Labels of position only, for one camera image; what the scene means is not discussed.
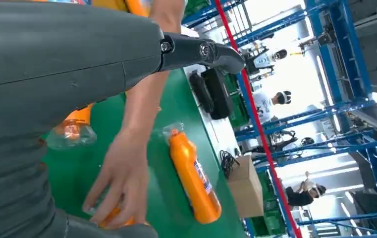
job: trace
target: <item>red pole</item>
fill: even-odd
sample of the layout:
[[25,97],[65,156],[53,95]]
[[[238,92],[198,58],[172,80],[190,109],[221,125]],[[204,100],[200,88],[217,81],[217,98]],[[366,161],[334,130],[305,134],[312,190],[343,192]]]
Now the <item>red pole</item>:
[[[228,34],[230,44],[235,50],[238,50],[238,46],[236,45],[236,42],[233,39],[233,35],[232,35],[232,32],[230,31],[229,24],[228,24],[228,21],[226,19],[225,13],[223,12],[222,5],[220,4],[220,0],[215,0],[215,2],[216,2],[217,11],[219,12],[219,14],[222,18],[223,25],[225,26],[226,32]],[[248,97],[248,101],[250,101],[250,106],[251,106],[252,111],[253,111],[254,121],[257,124],[258,132],[260,134],[261,141],[263,142],[264,151],[266,152],[267,160],[269,162],[270,172],[273,175],[273,177],[275,178],[274,182],[275,182],[275,185],[276,185],[276,189],[280,194],[280,198],[281,198],[283,208],[284,208],[284,210],[286,211],[286,214],[287,214],[287,219],[289,220],[289,223],[292,224],[292,228],[293,228],[293,231],[295,233],[295,236],[297,238],[302,238],[302,234],[301,234],[300,230],[298,229],[298,227],[296,226],[296,222],[292,217],[292,213],[290,212],[290,209],[288,209],[289,204],[287,203],[286,197],[284,196],[283,187],[280,183],[280,180],[278,179],[277,172],[275,170],[273,158],[271,157],[269,145],[267,144],[266,137],[264,136],[264,129],[263,129],[263,126],[261,126],[261,122],[260,122],[260,119],[259,119],[258,114],[257,114],[257,109],[255,107],[253,95],[251,93],[250,82],[248,80],[248,75],[247,75],[247,72],[245,71],[245,69],[242,70],[241,74],[242,74],[242,81],[245,85],[245,88],[247,89],[247,97]]]

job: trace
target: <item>cardboard box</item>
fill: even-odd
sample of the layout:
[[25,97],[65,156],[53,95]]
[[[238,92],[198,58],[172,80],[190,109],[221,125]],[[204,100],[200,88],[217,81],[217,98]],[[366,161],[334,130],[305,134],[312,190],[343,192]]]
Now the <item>cardboard box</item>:
[[239,217],[263,216],[263,192],[251,156],[241,156],[237,160],[240,166],[234,165],[227,184]]

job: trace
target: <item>green table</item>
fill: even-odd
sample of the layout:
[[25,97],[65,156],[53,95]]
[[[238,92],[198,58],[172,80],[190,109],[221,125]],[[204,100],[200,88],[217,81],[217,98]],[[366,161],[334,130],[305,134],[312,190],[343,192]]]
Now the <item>green table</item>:
[[[92,109],[92,128],[98,135],[91,147],[68,151],[49,150],[44,162],[56,205],[70,214],[88,218],[81,205],[94,182],[107,148],[121,127],[124,97],[97,103]],[[171,73],[148,145],[150,183],[147,221],[161,238],[245,238],[236,208],[205,132],[200,113],[183,70]],[[222,205],[218,221],[201,225],[193,217],[172,160],[162,128],[183,122],[188,137],[197,145],[199,161],[209,176]]]

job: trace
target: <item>human hand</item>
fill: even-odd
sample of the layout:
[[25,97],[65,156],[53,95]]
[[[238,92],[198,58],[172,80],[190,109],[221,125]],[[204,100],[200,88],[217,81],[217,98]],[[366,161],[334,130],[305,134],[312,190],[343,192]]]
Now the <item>human hand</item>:
[[146,150],[146,142],[129,131],[122,130],[115,137],[83,204],[83,210],[89,211],[102,192],[109,187],[104,200],[91,218],[92,222],[101,224],[117,207],[120,212],[108,221],[107,229],[122,226],[130,219],[133,219],[135,224],[145,222],[149,182]]

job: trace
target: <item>screw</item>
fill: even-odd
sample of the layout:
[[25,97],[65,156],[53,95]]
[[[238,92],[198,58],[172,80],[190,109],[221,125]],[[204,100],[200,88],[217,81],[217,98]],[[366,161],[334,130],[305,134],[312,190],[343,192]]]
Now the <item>screw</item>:
[[171,48],[172,48],[172,46],[171,46],[170,43],[168,43],[168,42],[161,43],[161,50],[162,50],[162,52],[170,51]]
[[206,56],[209,54],[209,46],[206,44],[200,45],[200,54]]

